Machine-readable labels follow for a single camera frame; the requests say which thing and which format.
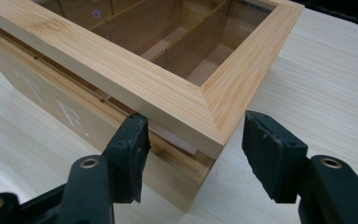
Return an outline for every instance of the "light wood surface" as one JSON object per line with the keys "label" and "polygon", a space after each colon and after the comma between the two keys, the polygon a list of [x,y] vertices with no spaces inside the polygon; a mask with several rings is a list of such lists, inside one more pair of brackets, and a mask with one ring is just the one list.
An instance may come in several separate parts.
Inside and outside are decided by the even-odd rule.
{"label": "light wood surface", "polygon": [[216,159],[302,9],[279,4],[201,87],[31,1],[0,1],[0,27]]}
{"label": "light wood surface", "polygon": [[[304,10],[250,103],[358,174],[358,26]],[[187,213],[144,185],[142,203],[115,204],[117,223],[299,223],[275,204],[241,150],[237,127]],[[24,202],[65,181],[70,163],[99,153],[14,90],[0,74],[0,191]]]}

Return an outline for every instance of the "wooden strip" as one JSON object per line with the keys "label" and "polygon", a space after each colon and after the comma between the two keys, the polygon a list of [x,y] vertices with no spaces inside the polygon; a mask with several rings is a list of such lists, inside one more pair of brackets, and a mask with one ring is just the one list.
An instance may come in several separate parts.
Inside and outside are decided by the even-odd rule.
{"label": "wooden strip", "polygon": [[[126,117],[3,38],[0,38],[0,69],[16,89],[100,151]],[[213,160],[186,155],[153,133],[150,139],[152,152],[144,171],[145,183],[185,211]]]}

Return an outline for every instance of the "black clamp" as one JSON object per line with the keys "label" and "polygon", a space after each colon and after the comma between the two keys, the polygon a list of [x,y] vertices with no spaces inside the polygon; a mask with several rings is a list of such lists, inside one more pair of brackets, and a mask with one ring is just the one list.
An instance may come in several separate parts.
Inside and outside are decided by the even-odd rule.
{"label": "black clamp", "polygon": [[101,156],[72,165],[66,185],[24,204],[13,193],[0,193],[0,224],[115,223],[113,203],[141,201],[149,149],[147,119],[128,116]]}
{"label": "black clamp", "polygon": [[295,203],[302,223],[358,223],[358,176],[337,158],[314,156],[273,118],[247,111],[242,149],[276,203]]}

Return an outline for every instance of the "wooden edge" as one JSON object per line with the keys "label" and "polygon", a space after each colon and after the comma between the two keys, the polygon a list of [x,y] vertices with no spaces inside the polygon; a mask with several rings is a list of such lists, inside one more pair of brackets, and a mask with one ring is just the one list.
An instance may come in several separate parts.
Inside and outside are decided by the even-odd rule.
{"label": "wooden edge", "polygon": [[[239,91],[238,87],[235,91],[227,91],[227,86],[221,86],[218,82],[228,65],[235,65],[232,63],[241,60],[241,51],[246,51],[244,49],[247,46],[254,44],[257,35],[268,36],[266,40],[274,45],[275,51],[272,54],[269,52],[267,57],[265,53],[260,57],[251,54],[246,59],[250,62],[262,59],[256,66],[262,67],[261,70],[267,73],[284,37],[290,33],[302,10],[293,4],[282,4],[277,9],[251,35],[252,41],[242,43],[242,47],[234,52],[235,56],[230,57],[231,60],[224,63],[223,68],[216,71],[201,88],[29,0],[0,1],[0,27],[216,159],[238,124],[261,78],[257,82],[245,82],[254,85],[250,87],[251,91]],[[279,19],[283,25],[277,25],[274,19]],[[266,30],[271,26],[275,26],[272,30],[281,30],[277,33]],[[261,50],[259,43],[251,49]],[[235,67],[237,75],[244,75],[244,71],[249,71],[244,66]],[[241,76],[233,76],[229,80],[238,78],[240,81],[234,83],[243,84]],[[239,105],[231,103],[233,107],[222,103],[230,102],[233,98],[230,94],[233,92],[240,96],[234,101]]]}
{"label": "wooden edge", "polygon": [[303,8],[292,3],[278,5],[202,84],[223,142],[237,127]]}
{"label": "wooden edge", "polygon": [[[43,79],[45,85],[50,85],[57,91],[62,91],[65,97],[79,102],[85,109],[92,111],[92,114],[103,120],[112,131],[118,128],[125,118],[124,114],[116,112],[108,104],[100,103],[91,91],[59,75],[59,70],[53,69],[44,62],[34,60],[31,54],[18,49],[16,45],[8,43],[2,37],[0,37],[0,60],[18,61],[31,71],[37,71],[40,74],[38,78]],[[167,201],[186,211],[214,161],[204,155],[190,157],[176,150],[157,135],[150,133],[149,136],[152,149],[146,162],[144,181]],[[107,144],[108,140],[106,139],[105,143],[99,143],[99,145]]]}

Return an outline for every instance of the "wooden panel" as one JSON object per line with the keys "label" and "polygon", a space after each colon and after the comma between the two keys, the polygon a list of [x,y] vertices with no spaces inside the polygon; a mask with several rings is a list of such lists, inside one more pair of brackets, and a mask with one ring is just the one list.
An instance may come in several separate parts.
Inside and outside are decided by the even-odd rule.
{"label": "wooden panel", "polygon": [[89,29],[113,15],[110,0],[59,0],[66,19]]}
{"label": "wooden panel", "polygon": [[205,22],[191,29],[176,42],[171,43],[167,49],[167,70],[179,77],[187,78],[191,71],[202,62],[199,49],[202,43],[202,34]]}
{"label": "wooden panel", "polygon": [[[2,38],[0,70],[17,90],[100,151],[126,117]],[[186,155],[153,133],[150,139],[152,152],[144,171],[145,183],[185,211],[213,160],[204,155]]]}
{"label": "wooden panel", "polygon": [[226,25],[228,10],[229,3],[223,2],[206,17],[201,43],[201,54],[204,57],[220,43]]}
{"label": "wooden panel", "polygon": [[30,1],[0,1],[0,27],[217,158],[302,9],[279,4],[201,87]]}
{"label": "wooden panel", "polygon": [[181,2],[144,0],[107,21],[111,41],[141,55],[179,26]]}
{"label": "wooden panel", "polygon": [[233,0],[222,43],[236,49],[268,15],[269,10],[251,7],[241,0]]}

